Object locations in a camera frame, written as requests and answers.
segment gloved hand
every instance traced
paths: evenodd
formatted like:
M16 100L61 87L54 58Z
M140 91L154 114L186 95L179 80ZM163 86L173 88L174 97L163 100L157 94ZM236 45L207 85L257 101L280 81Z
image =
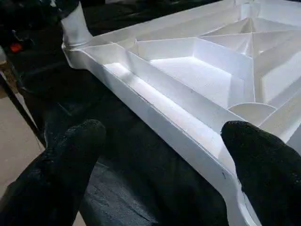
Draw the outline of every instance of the gloved hand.
M104 140L96 120L68 129L9 186L0 225L72 226Z
M300 226L301 157L278 137L248 122L230 121L222 139L243 192L263 226Z

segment gloved finger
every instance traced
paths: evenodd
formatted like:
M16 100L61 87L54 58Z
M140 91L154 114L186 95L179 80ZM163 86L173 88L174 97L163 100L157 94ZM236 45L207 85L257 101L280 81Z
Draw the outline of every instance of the gloved finger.
M103 150L105 128L96 120L71 127L12 184L0 203L0 225L69 225Z
M298 153L278 137L243 121L227 122L222 139L262 225L301 225L295 212L296 205L301 207Z

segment white plastic part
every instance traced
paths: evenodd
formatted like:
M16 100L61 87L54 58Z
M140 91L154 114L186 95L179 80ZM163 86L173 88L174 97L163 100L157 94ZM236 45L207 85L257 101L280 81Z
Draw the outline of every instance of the white plastic part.
M63 43L65 46L84 44L92 39L87 28L81 3L65 19L61 20L63 28Z
M63 49L217 189L230 226L260 226L220 131L246 120L297 143L300 38L301 3L222 0Z
M243 103L229 108L229 111L239 115L255 126L260 126L276 108L260 103Z

